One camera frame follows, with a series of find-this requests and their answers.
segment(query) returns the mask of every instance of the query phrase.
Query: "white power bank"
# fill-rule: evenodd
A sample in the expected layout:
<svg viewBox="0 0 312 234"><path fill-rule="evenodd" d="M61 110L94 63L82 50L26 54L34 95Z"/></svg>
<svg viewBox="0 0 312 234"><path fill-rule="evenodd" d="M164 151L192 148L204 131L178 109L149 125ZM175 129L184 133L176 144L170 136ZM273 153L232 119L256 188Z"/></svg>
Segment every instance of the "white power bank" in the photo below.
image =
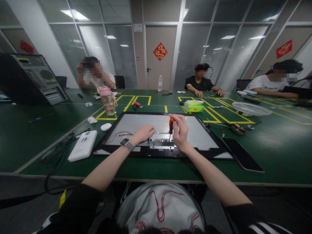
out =
<svg viewBox="0 0 312 234"><path fill-rule="evenodd" d="M68 157L68 161L74 162L90 156L98 132L96 130L82 133L74 149Z"/></svg>

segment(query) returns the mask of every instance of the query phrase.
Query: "hand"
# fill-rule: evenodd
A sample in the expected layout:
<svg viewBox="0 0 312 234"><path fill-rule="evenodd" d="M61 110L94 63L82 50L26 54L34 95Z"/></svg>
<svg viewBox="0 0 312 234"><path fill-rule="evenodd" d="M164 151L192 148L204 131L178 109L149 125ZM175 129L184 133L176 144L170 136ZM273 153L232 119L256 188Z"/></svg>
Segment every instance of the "hand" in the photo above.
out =
<svg viewBox="0 0 312 234"><path fill-rule="evenodd" d="M146 141L148 138L150 138L155 132L155 127L153 125L145 125L139 127L139 129L136 131L136 133L130 137L130 141L133 146L136 146L137 144Z"/></svg>
<svg viewBox="0 0 312 234"><path fill-rule="evenodd" d="M299 97L299 95L295 93L281 93L281 96L286 97L286 98L295 98L295 99Z"/></svg>
<svg viewBox="0 0 312 234"><path fill-rule="evenodd" d="M223 97L225 95L225 93L223 92L222 89L219 89L215 94L220 95L221 97Z"/></svg>
<svg viewBox="0 0 312 234"><path fill-rule="evenodd" d="M79 74L81 74L84 71L84 67L81 62L76 66L76 69Z"/></svg>
<svg viewBox="0 0 312 234"><path fill-rule="evenodd" d="M187 142L188 125L183 115L169 115L174 118L173 122L173 143L183 152L189 145Z"/></svg>
<svg viewBox="0 0 312 234"><path fill-rule="evenodd" d="M196 94L197 97L200 97L200 98L203 98L203 97L204 97L204 94L202 93L202 91L196 90L196 91L195 91L195 94Z"/></svg>

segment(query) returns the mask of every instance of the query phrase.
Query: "black bezel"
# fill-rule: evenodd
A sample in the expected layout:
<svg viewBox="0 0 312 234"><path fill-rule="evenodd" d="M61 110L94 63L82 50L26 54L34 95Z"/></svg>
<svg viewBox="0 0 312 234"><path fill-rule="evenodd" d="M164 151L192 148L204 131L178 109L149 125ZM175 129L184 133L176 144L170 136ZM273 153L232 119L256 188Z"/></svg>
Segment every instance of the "black bezel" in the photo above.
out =
<svg viewBox="0 0 312 234"><path fill-rule="evenodd" d="M115 150L119 148L118 145L105 145L105 142L108 140L110 135L113 133L115 127L120 122L121 118L125 114L136 114L136 115L168 115L168 113L147 113L147 112L122 112L121 115L117 118L117 120L114 122L114 124L111 126L111 128L108 130L108 132L104 135L104 137L100 140L100 142L95 146L94 150L92 151L93 156L106 156L104 154L94 154L97 150L105 150L106 152L113 153ZM211 136L211 138L216 142L217 146L219 148L211 148L210 150L199 150L198 148L195 148L196 151L198 151L202 156L205 158L211 160L220 160L218 158L214 158L215 156L223 153L223 152L229 152L227 148L223 145L223 143L219 140L219 138L205 125L205 123L196 115L196 114L178 114L178 115L184 115L184 116L194 116L198 122L203 126L203 128L206 130L206 132ZM132 151L130 152L130 157L151 157L151 158L185 158L187 157L182 151L180 151L179 148L175 147L175 149L170 150L153 150L149 146L140 146L141 150L139 152Z"/></svg>

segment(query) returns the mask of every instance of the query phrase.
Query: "plastic bottle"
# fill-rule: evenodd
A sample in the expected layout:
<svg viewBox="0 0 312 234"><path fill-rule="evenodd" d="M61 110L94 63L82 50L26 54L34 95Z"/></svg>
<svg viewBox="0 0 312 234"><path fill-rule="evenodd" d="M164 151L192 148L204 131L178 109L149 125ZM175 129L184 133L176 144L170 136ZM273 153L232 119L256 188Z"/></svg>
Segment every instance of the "plastic bottle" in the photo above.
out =
<svg viewBox="0 0 312 234"><path fill-rule="evenodd" d="M111 116L116 114L116 106L118 105L114 95L107 86L101 86L98 88L98 93L101 96L101 100L106 110L106 114Z"/></svg>
<svg viewBox="0 0 312 234"><path fill-rule="evenodd" d="M162 79L162 75L159 76L159 79L158 79L158 91L162 91L163 90L163 79Z"/></svg>

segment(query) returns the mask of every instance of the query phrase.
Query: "green table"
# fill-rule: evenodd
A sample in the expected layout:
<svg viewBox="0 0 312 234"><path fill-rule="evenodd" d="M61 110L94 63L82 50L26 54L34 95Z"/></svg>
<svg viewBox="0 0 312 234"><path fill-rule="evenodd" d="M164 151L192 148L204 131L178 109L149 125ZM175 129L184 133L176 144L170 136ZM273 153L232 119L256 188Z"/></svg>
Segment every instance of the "green table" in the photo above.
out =
<svg viewBox="0 0 312 234"><path fill-rule="evenodd" d="M68 89L69 101L55 106L35 107L3 104L0 106L0 173L25 177L45 176L53 167L57 158L49 162L40 162L44 152L74 131L79 133L87 128L97 130L95 144L104 136L100 130L104 123L113 123L123 111L134 111L131 104L136 100L143 108L137 112L184 113L178 105L179 99L192 100L191 92L162 96L165 91L126 90L118 99L117 116L104 113L101 100L92 96L94 90ZM213 92L204 92L205 96ZM312 112L303 108L280 107L291 105L292 100L267 97L259 99L261 106L274 107L273 113L265 117L244 117L235 112L231 106L234 101L243 100L235 92L228 92L223 98L214 96L203 99L205 111L197 115L206 123L210 122L212 131L222 136L219 125L214 123L240 123L243 126L263 121L256 130L245 136L238 136L225 130L226 137L237 139L253 158L264 168L265 173L254 173L242 170L234 161L213 160L225 175L238 185L272 185L312 187ZM93 106L86 107L86 102ZM211 106L224 105L226 108L214 109ZM29 120L45 116L41 120L28 123ZM86 119L94 116L95 124ZM63 158L55 172L55 178L82 179L86 177L105 157L89 157L84 160L69 162ZM131 181L172 181L203 183L203 178L189 160L127 158L120 167L116 180Z"/></svg>

